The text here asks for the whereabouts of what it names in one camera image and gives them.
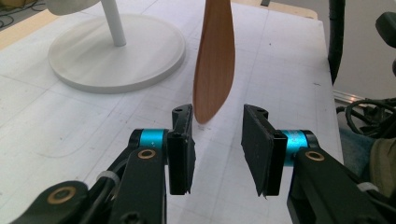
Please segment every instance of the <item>blue band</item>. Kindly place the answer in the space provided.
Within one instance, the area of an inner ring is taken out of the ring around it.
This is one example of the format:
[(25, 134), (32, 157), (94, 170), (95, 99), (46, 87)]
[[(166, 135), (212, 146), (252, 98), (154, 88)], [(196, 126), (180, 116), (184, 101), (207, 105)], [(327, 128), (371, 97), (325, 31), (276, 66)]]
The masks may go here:
[(281, 132), (288, 137), (285, 166), (293, 166), (295, 154), (300, 147), (308, 147), (308, 142), (305, 134), (300, 130), (282, 130)]
[(140, 135), (141, 147), (155, 147), (159, 150), (163, 148), (164, 129), (143, 129)]

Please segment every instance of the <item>white table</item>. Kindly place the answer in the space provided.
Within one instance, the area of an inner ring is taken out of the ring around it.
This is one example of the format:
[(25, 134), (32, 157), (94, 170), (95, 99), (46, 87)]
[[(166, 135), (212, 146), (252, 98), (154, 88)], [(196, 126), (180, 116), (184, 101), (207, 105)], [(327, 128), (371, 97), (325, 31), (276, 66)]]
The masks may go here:
[[(51, 42), (101, 6), (64, 16), (0, 51), (0, 222), (22, 214), (44, 189), (65, 180), (91, 186), (136, 128), (172, 128), (171, 110), (191, 103), (203, 0), (118, 0), (120, 13), (155, 16), (186, 38), (185, 62), (159, 84), (93, 94), (51, 71)], [(277, 129), (307, 129), (342, 160), (321, 21), (233, 4), (236, 65), (224, 107), (193, 123), (197, 161), (191, 195), (168, 195), (168, 223), (291, 223), (291, 168), (278, 197), (257, 197), (241, 148), (243, 104), (267, 109)]]

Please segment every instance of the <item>white round base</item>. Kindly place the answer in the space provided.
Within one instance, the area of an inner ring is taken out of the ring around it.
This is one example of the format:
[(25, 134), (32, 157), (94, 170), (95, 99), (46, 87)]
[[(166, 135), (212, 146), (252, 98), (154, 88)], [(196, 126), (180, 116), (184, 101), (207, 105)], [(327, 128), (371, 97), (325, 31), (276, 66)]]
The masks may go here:
[(49, 48), (58, 78), (81, 91), (122, 93), (153, 85), (182, 64), (186, 44), (172, 24), (142, 15), (121, 16), (126, 45), (115, 47), (106, 18), (83, 22)]

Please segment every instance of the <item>khaki fabric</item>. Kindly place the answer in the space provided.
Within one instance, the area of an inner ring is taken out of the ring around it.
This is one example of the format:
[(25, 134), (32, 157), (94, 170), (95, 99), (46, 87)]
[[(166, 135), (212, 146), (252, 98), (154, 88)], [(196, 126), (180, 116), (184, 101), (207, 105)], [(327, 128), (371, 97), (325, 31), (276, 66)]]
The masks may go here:
[(378, 139), (370, 155), (370, 178), (385, 196), (396, 189), (396, 138)]

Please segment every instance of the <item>wooden spatula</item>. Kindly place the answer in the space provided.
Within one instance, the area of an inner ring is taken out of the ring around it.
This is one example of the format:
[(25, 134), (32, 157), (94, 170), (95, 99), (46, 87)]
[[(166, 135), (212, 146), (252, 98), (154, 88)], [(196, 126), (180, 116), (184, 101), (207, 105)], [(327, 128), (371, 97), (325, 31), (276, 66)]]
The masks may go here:
[(212, 119), (233, 85), (235, 45), (230, 0), (206, 0), (192, 103), (199, 123)]

